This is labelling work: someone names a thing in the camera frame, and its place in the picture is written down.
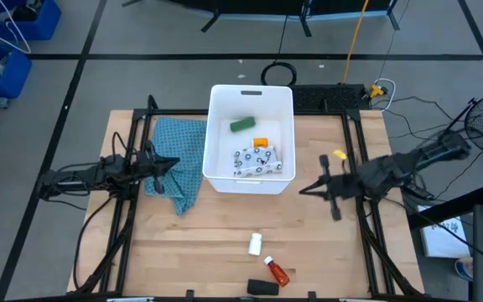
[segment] blue bin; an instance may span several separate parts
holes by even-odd
[[[0,97],[15,98],[22,92],[31,61],[22,52],[0,44],[0,59],[9,52],[11,55],[0,77]]]
[[[27,0],[3,0],[3,3],[7,6],[10,10],[17,5],[25,4]],[[0,3],[0,12],[3,12],[5,9]],[[33,22],[19,22],[16,21],[16,25],[20,29],[23,34],[23,37],[27,40],[47,40],[51,39],[54,35],[55,28],[57,27],[57,23],[60,19],[60,9],[55,3],[55,0],[45,0],[44,5],[40,9],[39,15],[37,19]],[[19,40],[22,38],[20,37],[19,33],[16,32],[14,25],[9,24],[8,27],[12,29]],[[7,26],[4,22],[0,22],[0,37],[13,42],[14,36],[8,30]]]

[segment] gray floor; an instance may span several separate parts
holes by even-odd
[[[36,54],[79,54],[100,0],[59,0],[63,12],[50,41],[31,43]],[[206,33],[209,16],[182,7],[146,0],[127,8],[108,0],[91,47],[92,54],[275,53],[282,20],[220,18]],[[483,35],[483,1],[467,0]],[[406,1],[398,1],[400,18]],[[313,37],[305,38],[299,21],[289,20],[283,53],[347,53],[356,19],[309,21]],[[412,0],[396,33],[391,54],[481,55],[456,0]],[[363,20],[357,54],[385,54],[392,37],[387,17]],[[153,94],[162,108],[207,108],[215,84],[258,84],[271,60],[88,60],[59,141],[52,167],[91,161],[99,154],[109,111],[144,107]],[[290,60],[299,84],[341,81],[341,60]],[[22,95],[9,109],[0,109],[0,275],[18,230],[29,195],[54,130],[77,61],[34,60]],[[381,60],[351,62],[349,83],[373,82]],[[289,75],[270,71],[270,84],[283,85]],[[483,60],[388,61],[382,76],[397,83],[397,97],[419,96],[437,101],[451,116],[471,97],[483,97]],[[392,110],[408,117],[413,130],[448,122],[436,107],[404,101]],[[407,132],[400,117],[385,115],[389,136]],[[391,139],[393,152],[408,151],[419,140]],[[472,160],[436,165],[423,174],[439,193]],[[441,196],[451,199],[483,185],[483,154],[473,167]],[[85,205],[86,199],[68,199]],[[18,263],[8,299],[63,294],[70,276],[77,234],[84,213],[67,206],[40,203]],[[453,261],[423,256],[414,233],[427,293],[466,299],[466,282],[454,274]]]

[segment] orange object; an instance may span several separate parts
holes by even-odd
[[[267,147],[267,138],[253,138],[252,139],[252,147]]]
[[[273,261],[273,258],[271,256],[267,256],[264,259],[264,263],[269,267],[269,269],[271,269],[273,277],[275,277],[275,279],[281,286],[286,286],[286,284],[290,282],[290,278],[288,277],[288,275],[283,271],[280,266],[278,266],[278,264]]]

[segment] white cable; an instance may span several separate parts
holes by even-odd
[[[7,40],[5,40],[5,39],[3,39],[1,37],[0,37],[0,41],[3,42],[3,43],[5,43],[5,44],[8,44],[8,45],[12,46],[13,48],[15,48],[15,49],[17,49],[17,50],[19,50],[19,51],[21,51],[21,52],[23,52],[25,54],[31,54],[31,48],[29,47],[29,44],[27,43],[27,40],[23,37],[22,31],[18,28],[18,25],[16,25],[16,22],[14,22],[13,15],[8,11],[8,8],[5,5],[5,3],[3,3],[3,0],[0,0],[0,3],[3,6],[3,8],[5,9],[5,11],[7,12],[8,17],[10,18],[10,21],[13,23],[14,28],[18,31],[18,34],[20,35],[20,37],[22,38],[23,42],[25,43],[25,46],[27,46],[27,50],[21,49],[18,46],[14,45],[14,44],[12,44],[10,42],[8,42]],[[13,35],[14,35],[15,38],[17,38],[16,37],[16,34],[12,30],[10,30],[10,32],[13,33]]]
[[[387,106],[382,109],[382,112],[385,112],[391,106],[392,100],[394,99],[394,94],[396,93],[396,83],[393,80],[389,80],[389,79],[386,79],[386,78],[379,78],[379,79],[374,81],[374,84],[377,85],[378,81],[387,81],[387,82],[392,84],[391,98],[389,99],[389,103],[387,104]]]
[[[16,45],[18,45],[18,37],[16,36],[16,34],[14,33],[14,31],[8,27],[8,24],[9,23],[10,23],[9,21],[5,22],[5,26],[7,26],[8,31],[13,34],[13,36],[14,36],[14,42],[16,43]]]

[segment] yellow object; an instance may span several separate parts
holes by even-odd
[[[342,151],[340,151],[340,150],[333,151],[333,154],[336,155],[336,156],[338,156],[342,160],[345,160],[345,159],[348,158],[347,156],[345,156],[345,153],[342,152]]]
[[[353,39],[351,40],[350,45],[350,53],[348,53],[348,59],[345,62],[345,71],[344,71],[344,78],[342,78],[342,84],[345,83],[345,79],[348,77],[348,70],[350,69],[350,57],[353,53],[353,47],[356,45],[357,33],[359,33],[359,28],[361,27],[362,17],[365,14],[366,6],[368,6],[368,0],[365,0],[365,4],[362,6],[361,15],[359,16],[359,20],[357,21],[356,31],[353,34]]]
[[[370,98],[373,98],[375,96],[382,96],[384,95],[385,92],[382,90],[382,88],[376,84],[373,84],[370,90]]]
[[[252,139],[252,147],[267,147],[267,138],[253,138]]]

